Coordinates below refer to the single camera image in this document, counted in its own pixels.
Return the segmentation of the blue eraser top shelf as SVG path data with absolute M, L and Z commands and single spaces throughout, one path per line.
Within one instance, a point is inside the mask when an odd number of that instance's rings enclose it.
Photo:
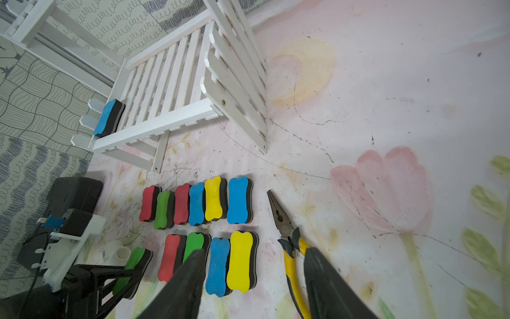
M 228 182 L 227 221 L 231 225 L 252 221 L 252 180 L 246 176 Z
M 189 224 L 198 226 L 205 223 L 205 185 L 203 182 L 189 190 Z

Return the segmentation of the blue eraser shelf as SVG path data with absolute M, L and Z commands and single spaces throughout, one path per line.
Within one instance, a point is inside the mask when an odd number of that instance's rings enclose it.
M 205 223 L 205 185 L 203 182 L 189 190 L 189 224 L 198 226 Z
M 227 286 L 228 262 L 231 244 L 229 239 L 213 238 L 210 248 L 210 261 L 205 290 L 209 295 L 219 298 L 227 296 L 230 288 Z
M 118 127 L 122 113 L 125 110 L 125 104 L 119 100 L 111 100 L 106 104 L 101 117 L 96 125 L 93 135 L 103 138 L 114 133 Z
M 228 182 L 227 221 L 231 225 L 252 221 L 252 180 L 246 176 Z

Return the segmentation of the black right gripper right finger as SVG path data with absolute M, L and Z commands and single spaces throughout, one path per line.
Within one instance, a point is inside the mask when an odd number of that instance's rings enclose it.
M 304 275 L 312 318 L 377 317 L 315 247 L 306 251 Z

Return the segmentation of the yellow eraser top shelf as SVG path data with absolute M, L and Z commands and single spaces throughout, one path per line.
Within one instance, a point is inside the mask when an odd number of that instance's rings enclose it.
M 227 181 L 217 176 L 205 182 L 206 221 L 224 219 L 228 211 Z

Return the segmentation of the red eraser top shelf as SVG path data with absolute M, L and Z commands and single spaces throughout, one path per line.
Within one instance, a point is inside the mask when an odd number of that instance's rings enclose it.
M 191 185 L 184 183 L 175 190 L 175 212 L 173 221 L 176 225 L 184 225 L 189 220 L 189 191 Z
M 150 222 L 155 219 L 158 195 L 161 192 L 162 188 L 159 186 L 150 186 L 143 190 L 142 209 L 139 214 L 139 220 L 141 222 Z

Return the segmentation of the red eraser shelf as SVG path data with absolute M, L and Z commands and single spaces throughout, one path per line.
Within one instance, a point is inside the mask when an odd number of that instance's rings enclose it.
M 169 234 L 166 237 L 163 257 L 158 271 L 158 280 L 168 283 L 183 262 L 187 237 Z
M 139 214 L 139 220 L 141 222 L 150 222 L 155 219 L 158 195 L 161 192 L 162 188 L 159 186 L 150 186 L 143 190 L 142 209 Z
M 173 221 L 176 225 L 184 225 L 189 220 L 189 191 L 191 185 L 184 183 L 175 190 L 175 212 Z

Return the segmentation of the green eraser top shelf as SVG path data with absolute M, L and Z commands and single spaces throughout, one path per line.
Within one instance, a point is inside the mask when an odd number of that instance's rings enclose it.
M 175 214 L 175 193 L 167 190 L 161 192 L 157 198 L 156 216 L 154 229 L 171 229 L 174 223 Z

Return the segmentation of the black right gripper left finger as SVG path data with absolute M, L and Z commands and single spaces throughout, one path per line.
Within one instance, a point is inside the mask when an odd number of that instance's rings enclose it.
M 140 318 L 197 318 L 205 281 L 206 252 L 192 252 Z

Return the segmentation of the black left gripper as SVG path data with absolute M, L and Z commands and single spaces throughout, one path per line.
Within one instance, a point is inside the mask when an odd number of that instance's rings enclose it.
M 141 268 L 75 265 L 65 275 L 61 290 L 48 284 L 1 299 L 2 318 L 106 318 L 122 299 L 132 299 L 139 286 Z M 106 286 L 94 292 L 94 283 Z

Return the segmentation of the yellow eraser shelf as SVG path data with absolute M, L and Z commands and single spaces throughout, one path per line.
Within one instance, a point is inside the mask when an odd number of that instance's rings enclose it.
M 227 287 L 231 291 L 248 292 L 256 286 L 256 250 L 258 235 L 252 231 L 235 231 L 230 238 L 231 253 Z
M 224 219 L 228 211 L 227 181 L 217 176 L 205 182 L 206 221 Z

